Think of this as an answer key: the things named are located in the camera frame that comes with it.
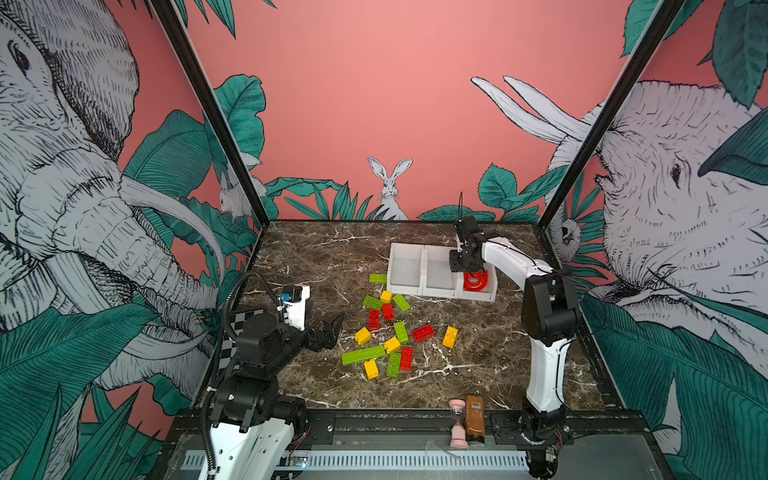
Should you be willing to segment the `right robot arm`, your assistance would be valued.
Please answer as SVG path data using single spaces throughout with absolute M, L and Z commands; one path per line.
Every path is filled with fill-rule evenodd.
M 531 367 L 521 430 L 533 445 L 548 443 L 564 423 L 566 357 L 582 319 L 575 284 L 565 271 L 523 253 L 505 237 L 459 234 L 450 269 L 476 273 L 486 264 L 523 290 L 521 324 L 531 343 Z

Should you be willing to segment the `long red lego brick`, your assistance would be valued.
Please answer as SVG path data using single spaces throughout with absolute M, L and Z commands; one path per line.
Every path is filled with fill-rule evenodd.
M 381 328 L 381 311 L 370 310 L 368 313 L 368 330 L 378 332 Z

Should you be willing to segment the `pink hourglass timer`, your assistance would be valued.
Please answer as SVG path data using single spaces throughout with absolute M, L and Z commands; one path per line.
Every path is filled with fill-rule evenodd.
M 455 420 L 454 426 L 451 429 L 450 447 L 453 449 L 466 450 L 469 448 L 464 426 L 466 402 L 460 399 L 451 399 L 449 401 L 449 408 Z

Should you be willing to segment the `brown rectangular bottle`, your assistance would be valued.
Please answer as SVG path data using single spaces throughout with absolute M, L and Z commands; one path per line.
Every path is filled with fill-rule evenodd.
M 484 402 L 480 396 L 469 395 L 466 398 L 465 429 L 469 442 L 485 442 Z

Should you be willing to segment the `red arch lego piece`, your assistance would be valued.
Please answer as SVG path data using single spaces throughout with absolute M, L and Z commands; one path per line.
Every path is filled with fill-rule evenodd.
M 489 274 L 486 270 L 465 272 L 463 278 L 463 289 L 469 292 L 481 292 L 489 282 Z

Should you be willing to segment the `black front rail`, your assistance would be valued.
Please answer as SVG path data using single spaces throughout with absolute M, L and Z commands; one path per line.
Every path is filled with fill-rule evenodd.
M 412 440 L 417 435 L 446 439 L 456 423 L 443 409 L 309 409 L 308 435 L 300 446 L 342 445 L 364 436 L 376 439 L 397 435 Z M 520 445 L 521 410 L 487 409 L 484 412 L 485 440 L 499 445 Z M 646 435 L 650 432 L 642 414 L 632 410 L 568 410 L 559 432 L 566 440 L 598 435 Z

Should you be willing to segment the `white three-compartment bin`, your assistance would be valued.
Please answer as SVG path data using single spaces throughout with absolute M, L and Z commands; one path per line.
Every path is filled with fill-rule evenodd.
M 387 289 L 394 294 L 493 303 L 498 289 L 495 268 L 484 265 L 488 283 L 483 290 L 466 290 L 464 274 L 450 270 L 452 250 L 455 247 L 391 243 Z

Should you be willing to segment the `small red lego brick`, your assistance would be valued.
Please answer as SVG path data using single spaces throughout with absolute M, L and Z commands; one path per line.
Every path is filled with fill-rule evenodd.
M 394 307 L 391 303 L 383 304 L 381 312 L 385 321 L 392 321 L 394 319 Z

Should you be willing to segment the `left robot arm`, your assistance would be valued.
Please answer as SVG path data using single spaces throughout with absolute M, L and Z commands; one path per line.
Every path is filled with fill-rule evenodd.
M 309 433 L 303 399 L 281 393 L 279 373 L 303 350 L 333 349 L 346 314 L 301 331 L 271 313 L 245 320 L 223 378 L 206 393 L 202 479 L 270 479 L 283 452 Z

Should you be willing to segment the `yellow lego brick front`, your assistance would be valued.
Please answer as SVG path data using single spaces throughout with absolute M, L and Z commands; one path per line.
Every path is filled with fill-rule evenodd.
M 375 359 L 367 360 L 363 363 L 366 378 L 368 380 L 373 380 L 377 378 L 380 375 L 377 363 Z

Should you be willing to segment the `long green lego brick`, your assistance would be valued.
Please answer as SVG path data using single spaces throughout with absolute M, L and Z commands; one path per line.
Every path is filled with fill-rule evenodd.
M 362 350 L 350 351 L 342 355 L 342 364 L 350 365 L 384 357 L 387 354 L 384 346 L 375 346 Z

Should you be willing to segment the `white perforated strip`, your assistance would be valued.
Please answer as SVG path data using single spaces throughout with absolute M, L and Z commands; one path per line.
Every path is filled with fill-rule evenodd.
M 281 457 L 274 472 L 321 471 L 523 471 L 522 451 L 299 450 Z

